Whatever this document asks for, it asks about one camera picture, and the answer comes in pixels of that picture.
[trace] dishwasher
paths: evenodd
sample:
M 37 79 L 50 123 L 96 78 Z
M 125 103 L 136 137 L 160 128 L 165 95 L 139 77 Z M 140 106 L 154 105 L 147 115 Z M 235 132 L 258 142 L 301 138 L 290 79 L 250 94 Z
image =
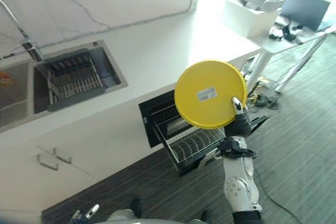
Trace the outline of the dishwasher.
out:
M 139 104 L 149 145 L 162 143 L 180 175 L 195 168 L 217 150 L 224 128 L 201 129 L 186 122 L 178 113 L 174 90 Z

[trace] faucet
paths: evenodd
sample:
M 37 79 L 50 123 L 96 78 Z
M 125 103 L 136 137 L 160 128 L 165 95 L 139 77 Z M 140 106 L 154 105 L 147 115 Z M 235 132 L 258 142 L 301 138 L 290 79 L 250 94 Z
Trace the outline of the faucet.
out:
M 17 29 L 20 31 L 20 33 L 23 35 L 25 40 L 22 43 L 23 48 L 29 53 L 29 55 L 36 61 L 43 61 L 44 58 L 41 54 L 41 52 L 37 48 L 37 44 L 34 42 L 32 38 L 28 36 L 28 33 L 24 30 L 20 22 L 16 19 L 13 12 L 9 7 L 6 5 L 5 2 L 0 0 L 0 6 L 5 10 L 5 12 L 9 15 L 13 23 L 16 25 Z

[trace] yellow lid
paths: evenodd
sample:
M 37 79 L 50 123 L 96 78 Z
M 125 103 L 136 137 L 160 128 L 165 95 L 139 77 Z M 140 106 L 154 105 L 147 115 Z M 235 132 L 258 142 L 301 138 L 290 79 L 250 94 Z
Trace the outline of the yellow lid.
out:
M 204 129 L 216 129 L 234 120 L 233 97 L 245 106 L 246 83 L 234 66 L 223 61 L 198 62 L 176 83 L 175 104 L 180 115 Z

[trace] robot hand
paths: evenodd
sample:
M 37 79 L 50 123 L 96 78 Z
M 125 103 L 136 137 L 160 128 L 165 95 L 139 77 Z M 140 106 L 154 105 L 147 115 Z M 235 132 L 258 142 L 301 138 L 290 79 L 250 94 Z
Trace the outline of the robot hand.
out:
M 70 220 L 69 224 L 89 224 L 90 218 L 98 211 L 99 205 L 96 204 L 85 215 L 81 215 L 77 210 Z
M 238 98 L 232 98 L 233 108 L 235 110 L 235 120 L 224 127 L 225 135 L 229 136 L 248 136 L 252 131 L 251 121 L 247 115 L 247 109 L 244 109 Z

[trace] barcode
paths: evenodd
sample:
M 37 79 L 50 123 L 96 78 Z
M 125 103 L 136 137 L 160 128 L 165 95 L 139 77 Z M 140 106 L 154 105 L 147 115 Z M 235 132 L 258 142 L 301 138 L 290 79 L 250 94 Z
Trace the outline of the barcode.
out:
M 210 87 L 208 89 L 197 92 L 198 100 L 200 102 L 209 100 L 217 96 L 215 87 Z

